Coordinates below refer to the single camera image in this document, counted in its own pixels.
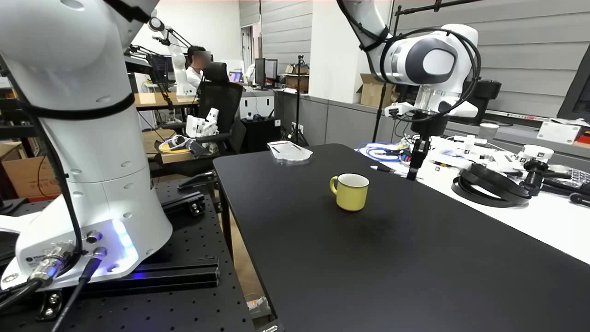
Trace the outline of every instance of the table leg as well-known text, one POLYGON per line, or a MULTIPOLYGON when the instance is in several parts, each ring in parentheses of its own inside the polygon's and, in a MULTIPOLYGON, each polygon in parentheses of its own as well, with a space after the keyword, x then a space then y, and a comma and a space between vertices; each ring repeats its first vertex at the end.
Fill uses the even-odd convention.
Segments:
POLYGON ((227 251, 229 255, 235 258, 235 251, 233 251, 233 225, 229 220, 229 203, 227 203, 227 196, 224 192, 224 188, 220 190, 222 196, 222 225, 224 225, 224 236, 226 236, 226 244, 227 244, 227 251))

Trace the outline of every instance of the yellow mug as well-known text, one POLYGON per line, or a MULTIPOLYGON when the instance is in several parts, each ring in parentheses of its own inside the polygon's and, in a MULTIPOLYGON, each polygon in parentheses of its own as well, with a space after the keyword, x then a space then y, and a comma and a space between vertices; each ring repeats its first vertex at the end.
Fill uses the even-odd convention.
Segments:
POLYGON ((344 210, 364 210, 369 194, 369 179, 358 173, 342 173, 331 179, 336 205, 344 210))

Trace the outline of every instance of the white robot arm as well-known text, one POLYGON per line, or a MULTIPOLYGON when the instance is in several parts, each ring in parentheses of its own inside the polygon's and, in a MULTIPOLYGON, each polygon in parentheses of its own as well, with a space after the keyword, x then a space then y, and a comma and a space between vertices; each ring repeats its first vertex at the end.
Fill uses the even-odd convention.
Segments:
POLYGON ((371 70, 384 81, 421 87, 415 105, 393 103, 386 114, 390 111, 395 114, 445 113, 463 118, 478 114, 478 109, 463 98, 463 83, 473 72, 473 65, 480 66, 474 61, 478 57, 478 31, 474 28, 447 24, 441 30, 421 30, 412 37, 393 39, 375 7, 375 0, 338 0, 338 4, 358 35, 362 50, 368 52, 371 70))
POLYGON ((63 190, 19 229, 2 290, 76 286, 93 255, 102 266, 91 282, 120 279, 172 236, 124 61, 143 24, 119 6, 150 19, 157 0, 0 2, 0 57, 63 190))

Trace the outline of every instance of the mug handle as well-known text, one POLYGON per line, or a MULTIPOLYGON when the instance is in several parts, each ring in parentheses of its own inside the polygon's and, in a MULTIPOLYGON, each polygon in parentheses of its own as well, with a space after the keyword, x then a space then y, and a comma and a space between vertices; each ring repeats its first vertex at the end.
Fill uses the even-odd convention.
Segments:
POLYGON ((334 175, 334 177, 331 179, 331 190, 332 190, 334 196, 338 196, 338 175, 334 175))

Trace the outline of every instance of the person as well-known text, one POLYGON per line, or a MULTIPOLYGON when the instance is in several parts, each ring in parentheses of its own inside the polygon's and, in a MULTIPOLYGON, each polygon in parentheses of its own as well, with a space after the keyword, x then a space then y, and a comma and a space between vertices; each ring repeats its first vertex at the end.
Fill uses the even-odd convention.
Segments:
POLYGON ((207 50, 202 46, 191 46, 187 52, 187 79, 200 90, 203 78, 207 50))

